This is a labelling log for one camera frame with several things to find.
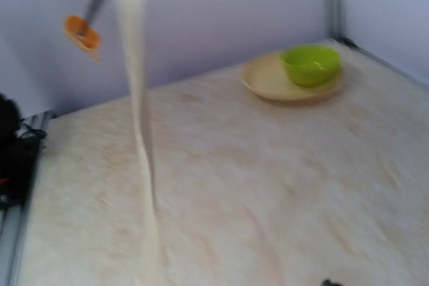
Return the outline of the beige folding umbrella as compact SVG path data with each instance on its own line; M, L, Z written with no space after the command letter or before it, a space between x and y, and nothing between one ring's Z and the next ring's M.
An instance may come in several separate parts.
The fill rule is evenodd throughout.
M106 0L89 0L82 17L68 16L64 20L64 33L82 51L98 59L101 44L92 29L96 16ZM157 223L156 183L151 135L151 116L145 71L145 42L142 38L145 25L146 0L117 0L117 17L125 56L125 68L131 94L135 144L141 170L143 241L139 250L141 261L137 270L137 285L157 285L160 267L160 236Z

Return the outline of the lime green bowl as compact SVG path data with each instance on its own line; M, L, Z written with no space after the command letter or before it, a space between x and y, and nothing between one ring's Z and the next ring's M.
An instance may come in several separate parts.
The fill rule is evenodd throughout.
M305 44L280 53L280 61L290 81L315 88L331 81L342 69L341 55L320 44Z

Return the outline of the beige round plate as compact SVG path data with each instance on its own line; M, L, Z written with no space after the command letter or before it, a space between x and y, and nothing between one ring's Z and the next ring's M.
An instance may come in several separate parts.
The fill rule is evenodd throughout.
M292 83L282 67L279 52L259 56L246 63L241 81L255 96L282 105L317 104L339 93L343 87L343 69L334 78L316 88Z

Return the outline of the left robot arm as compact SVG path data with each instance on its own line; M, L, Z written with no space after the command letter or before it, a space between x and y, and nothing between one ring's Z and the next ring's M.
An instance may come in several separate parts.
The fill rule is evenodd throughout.
M46 132L24 122L14 100L1 95L1 209L24 203Z

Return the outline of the left aluminium frame post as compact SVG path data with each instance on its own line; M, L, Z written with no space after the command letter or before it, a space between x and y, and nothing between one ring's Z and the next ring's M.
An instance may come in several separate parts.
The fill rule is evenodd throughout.
M329 38L356 49L355 42L347 36L345 0L324 0L326 32Z

